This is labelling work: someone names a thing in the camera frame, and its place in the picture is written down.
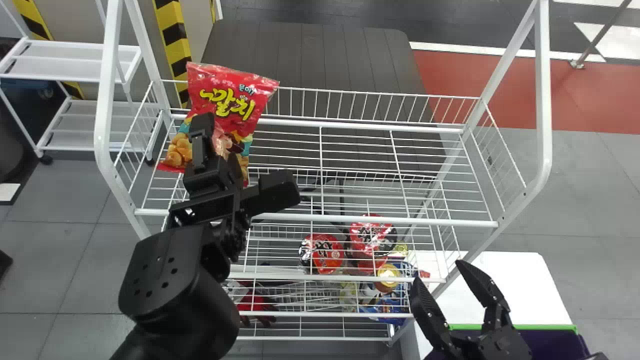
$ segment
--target white metal shelf rack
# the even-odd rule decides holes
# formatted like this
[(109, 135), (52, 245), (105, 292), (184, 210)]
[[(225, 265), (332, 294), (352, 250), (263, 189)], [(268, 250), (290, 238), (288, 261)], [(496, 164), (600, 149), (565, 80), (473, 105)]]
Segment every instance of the white metal shelf rack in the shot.
[[(44, 151), (47, 150), (93, 151), (96, 102), (74, 99), (61, 82), (98, 83), (103, 58), (102, 44), (33, 40), (27, 36), (27, 33), (13, 18), (7, 5), (4, 3), (1, 5), (23, 37), (0, 60), (0, 82), (3, 79), (55, 81), (66, 95), (66, 99), (60, 105), (40, 139), (32, 139), (18, 113), (0, 88), (0, 98), (18, 123), (27, 141), (39, 158), (42, 158)], [(97, 1), (96, 5), (104, 21), (102, 3)], [(141, 61), (140, 47), (119, 45), (116, 58), (118, 58), (119, 71), (116, 83), (122, 85), (127, 101), (113, 103), (116, 120), (112, 128), (113, 139), (109, 146), (112, 152), (121, 149), (124, 134), (132, 126), (135, 111), (140, 107), (140, 103), (134, 102), (130, 95), (131, 80)], [(145, 142), (151, 141), (152, 132), (152, 130), (146, 131)], [(127, 148), (133, 146), (135, 144), (132, 143), (126, 145)]]
[[(116, 160), (109, 156), (115, 125), (113, 89), (115, 50), (122, 6), (131, 16), (150, 84), (138, 113), (159, 109), (166, 132), (154, 149), (156, 163), (185, 117), (171, 108), (164, 80), (155, 66), (140, 9), (134, 0), (110, 0), (95, 123), (95, 155), (107, 181), (135, 231), (144, 238), (144, 217), (165, 217), (168, 208), (187, 198), (180, 174), (141, 166), (153, 144), (144, 142), (144, 117), (136, 117)], [(539, 167), (527, 182), (487, 107), (516, 51), (536, 23), (536, 118)], [(437, 296), (457, 276), (461, 257), (456, 230), (489, 230), (464, 258), (472, 261), (540, 192), (551, 167), (551, 112), (548, 56), (548, 0), (534, 0), (487, 87), (479, 97), (390, 94), (280, 87), (262, 115), (250, 156), (250, 183), (262, 174), (288, 168), (298, 182), (302, 202), (279, 213), (254, 218), (246, 249), (232, 265), (235, 279), (268, 298), (265, 310), (254, 298), (243, 315), (270, 315), (278, 323), (263, 329), (254, 322), (241, 339), (362, 340), (393, 342), (412, 321), (406, 291), (414, 270)], [(333, 234), (347, 242), (352, 222), (393, 224), (398, 245), (406, 249), (410, 271), (397, 278), (404, 313), (356, 311), (361, 282), (382, 277), (353, 274), (352, 265), (330, 275), (299, 266), (298, 248), (310, 233)], [(364, 259), (374, 266), (374, 259)], [(407, 318), (404, 327), (373, 319)]]

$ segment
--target red floor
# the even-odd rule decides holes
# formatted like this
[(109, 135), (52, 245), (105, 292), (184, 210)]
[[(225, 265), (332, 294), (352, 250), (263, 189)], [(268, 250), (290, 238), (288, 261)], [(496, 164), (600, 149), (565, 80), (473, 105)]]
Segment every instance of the red floor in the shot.
[[(424, 88), (435, 95), (479, 96), (499, 60), (433, 51), (414, 55)], [(511, 64), (489, 104), (498, 126), (535, 128), (534, 72), (532, 58)], [(640, 67), (587, 63), (574, 70), (552, 60), (551, 78), (555, 130), (640, 134)]]

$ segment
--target yellow and black striped pole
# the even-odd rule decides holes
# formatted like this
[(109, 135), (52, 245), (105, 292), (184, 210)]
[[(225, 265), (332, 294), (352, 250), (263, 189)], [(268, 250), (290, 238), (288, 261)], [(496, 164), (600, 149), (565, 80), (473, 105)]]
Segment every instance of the yellow and black striped pole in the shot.
[[(24, 19), (24, 22), (27, 24), (33, 38), (36, 40), (53, 40), (53, 36), (51, 36), (51, 33), (49, 32), (47, 24), (44, 23), (44, 20), (33, 0), (13, 0), (13, 3), (15, 4), (15, 8), (18, 9), (20, 16)], [(69, 95), (77, 99), (84, 99), (84, 94), (82, 93), (78, 83), (74, 81), (63, 81), (62, 85), (65, 87), (65, 90)]]
[(209, 0), (209, 6), (211, 7), (211, 20), (213, 20), (213, 22), (220, 20), (222, 14), (218, 13), (220, 9), (218, 8), (217, 0)]
[[(164, 44), (164, 52), (174, 80), (187, 80), (187, 61), (191, 61), (191, 48), (184, 28), (184, 17), (178, 0), (153, 0), (156, 19)], [(187, 84), (175, 85), (180, 105), (187, 107)]]

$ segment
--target yellow lid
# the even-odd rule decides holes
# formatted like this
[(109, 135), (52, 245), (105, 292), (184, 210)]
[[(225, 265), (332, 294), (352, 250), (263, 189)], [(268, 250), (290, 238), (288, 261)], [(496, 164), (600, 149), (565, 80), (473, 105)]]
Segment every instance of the yellow lid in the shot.
[(409, 253), (409, 248), (406, 246), (406, 244), (396, 244), (396, 246), (393, 249), (393, 252), (400, 253), (406, 256)]
[[(391, 265), (391, 264), (384, 264), (381, 267), (378, 268), (378, 276), (379, 277), (400, 277), (400, 271), (398, 271), (398, 268), (396, 268), (395, 266)], [(384, 287), (386, 288), (395, 288), (397, 285), (397, 282), (395, 281), (380, 281), (380, 284), (382, 284)]]

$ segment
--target red noodle package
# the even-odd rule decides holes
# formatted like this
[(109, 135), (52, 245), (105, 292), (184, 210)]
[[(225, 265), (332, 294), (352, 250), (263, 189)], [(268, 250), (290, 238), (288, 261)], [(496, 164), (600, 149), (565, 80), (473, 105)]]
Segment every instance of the red noodle package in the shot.
[(279, 82), (219, 65), (187, 63), (187, 80), (191, 111), (180, 125), (178, 134), (158, 168), (183, 172), (191, 161), (191, 143), (187, 134), (195, 115), (211, 112), (215, 116), (213, 147), (225, 160), (229, 154), (238, 157), (238, 163), (248, 184), (247, 166), (253, 131), (269, 98)]

